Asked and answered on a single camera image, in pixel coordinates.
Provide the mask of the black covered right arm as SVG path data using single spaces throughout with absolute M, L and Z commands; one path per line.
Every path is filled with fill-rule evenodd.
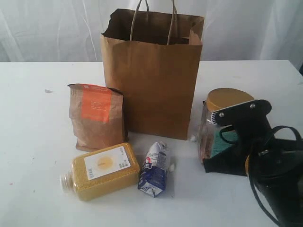
M 207 173 L 247 176 L 262 211 L 279 227 L 303 225 L 303 139 L 288 127 L 294 140 L 276 139 L 285 126 L 236 144 L 203 161 Z

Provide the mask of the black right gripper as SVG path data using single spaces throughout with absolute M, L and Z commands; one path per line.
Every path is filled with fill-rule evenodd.
M 256 123 L 217 126 L 219 152 L 203 158 L 207 173 L 249 175 L 257 188 L 303 187 L 303 139 L 291 126 Z

